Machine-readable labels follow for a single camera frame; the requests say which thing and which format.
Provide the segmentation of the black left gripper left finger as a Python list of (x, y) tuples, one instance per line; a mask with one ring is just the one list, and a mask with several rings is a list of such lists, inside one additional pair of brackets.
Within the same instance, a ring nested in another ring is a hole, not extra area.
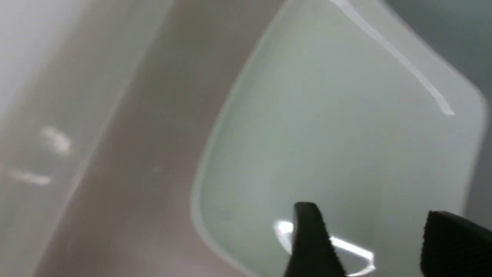
[(294, 205), (292, 253), (285, 277), (344, 277), (346, 271), (331, 243), (322, 213), (315, 203)]

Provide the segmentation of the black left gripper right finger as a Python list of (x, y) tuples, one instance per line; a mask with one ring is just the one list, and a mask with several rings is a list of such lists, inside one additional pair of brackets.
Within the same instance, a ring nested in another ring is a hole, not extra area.
[(461, 216), (430, 211), (424, 226), (424, 277), (490, 277), (492, 233)]

